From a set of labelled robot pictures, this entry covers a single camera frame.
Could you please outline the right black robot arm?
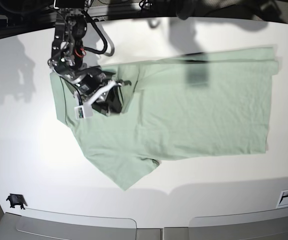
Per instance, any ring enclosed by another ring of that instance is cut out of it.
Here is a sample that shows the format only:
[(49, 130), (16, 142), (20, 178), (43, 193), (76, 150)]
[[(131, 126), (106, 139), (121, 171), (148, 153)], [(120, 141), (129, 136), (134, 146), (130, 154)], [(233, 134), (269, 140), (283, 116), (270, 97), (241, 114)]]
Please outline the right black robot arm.
[[(55, 35), (48, 66), (65, 83), (77, 101), (74, 109), (77, 119), (86, 118), (92, 110), (102, 115), (122, 112), (121, 87), (127, 82), (117, 79), (116, 74), (99, 66), (83, 62), (87, 52), (104, 54), (108, 41), (88, 14), (89, 0), (56, 0), (53, 7), (57, 13)], [(82, 39), (91, 24), (103, 42), (103, 49), (86, 47)]]

